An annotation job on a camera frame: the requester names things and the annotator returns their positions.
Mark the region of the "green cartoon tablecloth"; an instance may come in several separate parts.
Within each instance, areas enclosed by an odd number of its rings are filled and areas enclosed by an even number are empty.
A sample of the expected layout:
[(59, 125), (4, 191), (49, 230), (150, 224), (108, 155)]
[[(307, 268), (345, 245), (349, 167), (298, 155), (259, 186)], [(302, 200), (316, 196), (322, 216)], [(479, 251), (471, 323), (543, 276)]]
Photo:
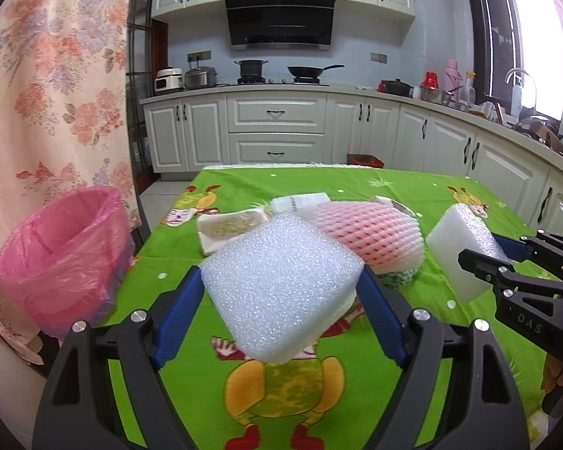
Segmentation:
[(285, 214), (266, 222), (246, 253), (221, 264), (204, 254), (196, 219), (160, 225), (117, 294), (114, 323), (175, 288), (192, 266), (217, 285), (161, 372), (202, 449), (357, 449), (365, 442), (399, 370), (359, 309), (350, 241), (370, 242), (367, 264), (397, 267), (397, 244), (428, 235), (456, 204), (492, 232), (517, 237), (531, 229), (477, 180), (350, 166), (206, 169), (175, 205), (204, 205), (207, 219), (237, 233), (237, 212), (308, 193), (329, 197), (323, 234)]

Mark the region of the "floral curtain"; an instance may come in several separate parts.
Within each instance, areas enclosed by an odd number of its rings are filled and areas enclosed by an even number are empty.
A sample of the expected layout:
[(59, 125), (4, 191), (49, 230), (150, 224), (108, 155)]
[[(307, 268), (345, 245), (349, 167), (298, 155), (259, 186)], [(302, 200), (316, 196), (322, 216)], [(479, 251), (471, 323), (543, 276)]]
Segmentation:
[[(0, 5), (0, 250), (13, 229), (69, 190), (119, 190), (140, 225), (126, 123), (129, 0)], [(38, 327), (0, 291), (0, 338), (40, 362)]]

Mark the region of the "steel bowl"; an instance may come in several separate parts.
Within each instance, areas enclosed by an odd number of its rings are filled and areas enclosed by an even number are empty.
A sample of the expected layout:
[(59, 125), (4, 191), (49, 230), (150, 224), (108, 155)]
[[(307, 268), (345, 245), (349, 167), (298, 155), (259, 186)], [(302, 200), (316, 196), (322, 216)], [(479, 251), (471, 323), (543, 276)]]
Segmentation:
[(437, 87), (424, 86), (420, 87), (421, 100), (427, 103), (434, 103), (448, 106), (453, 99), (453, 94)]

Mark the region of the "pink lined trash bin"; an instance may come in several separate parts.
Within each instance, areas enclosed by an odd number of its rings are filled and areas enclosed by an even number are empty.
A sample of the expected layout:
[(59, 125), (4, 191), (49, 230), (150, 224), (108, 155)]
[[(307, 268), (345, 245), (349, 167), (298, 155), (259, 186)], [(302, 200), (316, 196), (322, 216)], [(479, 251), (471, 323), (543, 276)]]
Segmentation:
[(77, 188), (11, 233), (0, 252), (0, 289), (41, 331), (63, 340), (75, 322), (107, 317), (134, 250), (120, 192)]

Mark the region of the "black casserole pot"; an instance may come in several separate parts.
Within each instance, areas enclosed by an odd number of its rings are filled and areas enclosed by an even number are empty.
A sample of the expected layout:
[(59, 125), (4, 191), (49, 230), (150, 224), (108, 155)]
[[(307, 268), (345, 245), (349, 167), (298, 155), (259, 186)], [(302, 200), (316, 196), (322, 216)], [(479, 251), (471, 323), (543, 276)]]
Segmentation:
[(388, 93), (393, 96), (405, 96), (410, 98), (413, 96), (413, 86), (402, 82), (396, 78), (393, 80), (382, 80), (377, 86), (379, 93)]

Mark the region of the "black stock pot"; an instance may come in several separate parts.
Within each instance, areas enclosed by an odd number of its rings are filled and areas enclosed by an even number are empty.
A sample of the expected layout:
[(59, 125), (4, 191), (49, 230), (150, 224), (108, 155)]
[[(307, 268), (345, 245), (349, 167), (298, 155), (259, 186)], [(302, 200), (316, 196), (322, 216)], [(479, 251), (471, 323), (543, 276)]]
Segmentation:
[(262, 75), (263, 65), (267, 60), (260, 59), (246, 59), (236, 61), (237, 66), (240, 68), (240, 77), (238, 78), (239, 84), (259, 84), (266, 83), (266, 79)]

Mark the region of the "red kettle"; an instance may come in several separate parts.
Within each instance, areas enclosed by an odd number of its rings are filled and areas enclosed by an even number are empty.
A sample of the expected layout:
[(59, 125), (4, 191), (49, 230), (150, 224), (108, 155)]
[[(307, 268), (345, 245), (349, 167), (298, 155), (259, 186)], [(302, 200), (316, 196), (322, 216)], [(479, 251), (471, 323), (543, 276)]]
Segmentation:
[(438, 89), (439, 83), (437, 73), (433, 71), (426, 71), (421, 86), (429, 87), (430, 89)]

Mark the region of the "pink thermos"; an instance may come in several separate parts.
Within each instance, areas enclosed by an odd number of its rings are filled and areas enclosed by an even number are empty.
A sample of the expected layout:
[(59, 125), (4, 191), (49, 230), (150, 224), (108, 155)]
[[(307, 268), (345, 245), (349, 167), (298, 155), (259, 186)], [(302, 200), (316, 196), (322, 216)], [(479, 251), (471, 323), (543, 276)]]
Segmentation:
[(456, 100), (459, 96), (459, 90), (463, 84), (463, 76), (459, 70), (459, 64), (456, 60), (449, 59), (444, 69), (444, 90), (450, 93)]

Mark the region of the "white lower cabinets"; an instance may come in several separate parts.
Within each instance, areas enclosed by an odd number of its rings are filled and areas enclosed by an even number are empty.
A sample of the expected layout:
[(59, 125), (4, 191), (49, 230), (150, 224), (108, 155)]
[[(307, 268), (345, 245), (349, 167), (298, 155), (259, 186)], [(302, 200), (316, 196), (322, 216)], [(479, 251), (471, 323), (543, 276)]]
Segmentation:
[(229, 85), (142, 103), (153, 166), (343, 164), (471, 177), (533, 229), (563, 235), (563, 155), (448, 107), (365, 90), (295, 84)]

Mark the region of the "steel pressure cooker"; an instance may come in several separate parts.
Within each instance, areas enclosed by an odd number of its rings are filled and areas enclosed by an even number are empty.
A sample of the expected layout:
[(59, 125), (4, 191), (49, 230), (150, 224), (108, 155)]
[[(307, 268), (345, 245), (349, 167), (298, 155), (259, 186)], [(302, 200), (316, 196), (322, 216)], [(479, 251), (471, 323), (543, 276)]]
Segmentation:
[(214, 67), (197, 66), (190, 68), (184, 75), (187, 90), (200, 90), (214, 87), (217, 84), (217, 73)]

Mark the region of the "pink foam fruit net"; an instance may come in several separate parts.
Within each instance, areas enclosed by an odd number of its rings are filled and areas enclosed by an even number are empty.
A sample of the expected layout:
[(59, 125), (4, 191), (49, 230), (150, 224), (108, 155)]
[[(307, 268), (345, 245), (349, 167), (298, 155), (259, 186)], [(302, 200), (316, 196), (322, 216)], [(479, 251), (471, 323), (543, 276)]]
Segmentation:
[(419, 222), (393, 206), (330, 201), (315, 206), (308, 220), (360, 256), (376, 274), (417, 270), (423, 263)]

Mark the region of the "white wipes pack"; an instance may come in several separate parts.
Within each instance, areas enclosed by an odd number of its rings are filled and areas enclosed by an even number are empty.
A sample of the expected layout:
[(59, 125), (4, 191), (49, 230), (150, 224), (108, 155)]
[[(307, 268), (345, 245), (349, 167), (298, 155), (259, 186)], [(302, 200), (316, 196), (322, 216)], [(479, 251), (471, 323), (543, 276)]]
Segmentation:
[(324, 192), (296, 194), (273, 198), (270, 201), (270, 208), (274, 215), (288, 213), (309, 219), (314, 215), (318, 205), (329, 201), (329, 196)]

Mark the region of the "glass wooden door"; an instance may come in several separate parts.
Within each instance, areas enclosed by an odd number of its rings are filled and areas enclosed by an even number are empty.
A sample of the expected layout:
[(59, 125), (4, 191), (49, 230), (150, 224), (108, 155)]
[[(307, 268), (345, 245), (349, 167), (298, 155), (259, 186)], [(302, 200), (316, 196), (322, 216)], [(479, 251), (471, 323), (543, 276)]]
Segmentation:
[(153, 169), (146, 119), (140, 102), (154, 95), (156, 72), (169, 64), (169, 26), (151, 17), (152, 1), (130, 0), (128, 11), (127, 126), (133, 178), (139, 193), (160, 177)]

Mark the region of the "red floor bin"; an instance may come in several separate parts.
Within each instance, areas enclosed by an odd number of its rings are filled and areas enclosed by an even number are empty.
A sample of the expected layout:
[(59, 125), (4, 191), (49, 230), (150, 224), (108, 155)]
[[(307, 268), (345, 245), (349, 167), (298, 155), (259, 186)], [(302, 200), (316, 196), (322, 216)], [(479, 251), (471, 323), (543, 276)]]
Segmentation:
[(349, 153), (347, 155), (347, 164), (350, 166), (369, 167), (374, 169), (383, 169), (384, 163), (381, 159), (371, 154)]

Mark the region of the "white rice cooker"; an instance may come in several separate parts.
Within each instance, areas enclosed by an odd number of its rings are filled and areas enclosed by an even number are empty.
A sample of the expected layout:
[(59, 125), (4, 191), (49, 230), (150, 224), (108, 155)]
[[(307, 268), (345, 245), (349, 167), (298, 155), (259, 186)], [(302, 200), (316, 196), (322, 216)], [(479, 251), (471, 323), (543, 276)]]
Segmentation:
[(184, 72), (181, 68), (167, 67), (156, 72), (155, 93), (175, 93), (184, 88)]

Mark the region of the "chrome faucet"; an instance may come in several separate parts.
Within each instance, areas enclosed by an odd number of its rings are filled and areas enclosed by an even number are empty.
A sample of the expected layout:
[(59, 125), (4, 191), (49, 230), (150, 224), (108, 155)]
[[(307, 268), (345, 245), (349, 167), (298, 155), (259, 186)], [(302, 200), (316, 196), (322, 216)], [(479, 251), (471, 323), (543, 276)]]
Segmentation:
[(506, 77), (504, 78), (504, 83), (512, 86), (509, 115), (516, 120), (520, 119), (520, 114), (523, 110), (524, 79), (528, 76), (529, 73), (525, 69), (514, 67), (506, 72)]

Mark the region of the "black range hood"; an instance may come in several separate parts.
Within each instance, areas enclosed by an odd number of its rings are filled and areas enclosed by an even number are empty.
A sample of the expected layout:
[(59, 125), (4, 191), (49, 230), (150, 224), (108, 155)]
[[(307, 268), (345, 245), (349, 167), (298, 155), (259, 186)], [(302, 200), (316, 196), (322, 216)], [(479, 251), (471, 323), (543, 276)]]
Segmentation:
[(327, 48), (336, 0), (224, 0), (230, 44)]

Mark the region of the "black frying pan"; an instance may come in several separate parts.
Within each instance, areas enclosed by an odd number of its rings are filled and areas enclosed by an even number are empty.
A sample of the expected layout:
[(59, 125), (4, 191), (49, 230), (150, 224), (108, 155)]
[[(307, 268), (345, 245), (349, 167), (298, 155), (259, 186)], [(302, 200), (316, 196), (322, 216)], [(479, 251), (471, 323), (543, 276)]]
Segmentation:
[(320, 76), (327, 70), (345, 68), (343, 64), (333, 64), (325, 67), (289, 66), (290, 75), (295, 83), (320, 83)]

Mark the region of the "white foam cube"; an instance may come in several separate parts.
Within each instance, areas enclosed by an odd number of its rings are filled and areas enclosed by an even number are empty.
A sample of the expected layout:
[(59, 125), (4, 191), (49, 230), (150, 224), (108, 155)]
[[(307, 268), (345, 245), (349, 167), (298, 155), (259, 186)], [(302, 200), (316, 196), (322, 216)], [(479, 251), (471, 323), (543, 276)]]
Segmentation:
[(347, 312), (364, 261), (285, 213), (204, 259), (199, 268), (236, 347), (250, 359), (284, 364)]

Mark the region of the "printed paper cup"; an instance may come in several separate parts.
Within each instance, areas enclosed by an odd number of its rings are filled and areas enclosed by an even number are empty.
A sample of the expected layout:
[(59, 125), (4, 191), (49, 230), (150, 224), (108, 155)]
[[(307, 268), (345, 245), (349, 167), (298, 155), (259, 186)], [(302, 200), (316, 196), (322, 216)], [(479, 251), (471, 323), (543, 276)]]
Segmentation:
[(404, 205), (403, 203), (400, 203), (400, 201), (397, 201), (396, 199), (385, 197), (385, 196), (375, 195), (370, 199), (370, 201), (376, 202), (376, 203), (379, 203), (379, 204), (383, 204), (385, 206), (392, 207), (394, 209), (397, 209), (400, 212), (403, 212), (405, 215), (410, 215), (411, 218), (416, 217), (416, 213), (413, 212), (413, 210), (411, 208), (408, 208), (406, 205)]

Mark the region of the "green wavy cloth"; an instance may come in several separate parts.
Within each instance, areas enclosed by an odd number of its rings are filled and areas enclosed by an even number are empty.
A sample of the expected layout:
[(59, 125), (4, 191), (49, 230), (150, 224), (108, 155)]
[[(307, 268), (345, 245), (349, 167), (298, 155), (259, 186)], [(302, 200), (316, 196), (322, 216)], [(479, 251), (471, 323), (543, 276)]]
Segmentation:
[(385, 287), (398, 290), (411, 282), (417, 273), (417, 268), (411, 268), (401, 271), (386, 272), (384, 274), (379, 274), (378, 277), (381, 279)]

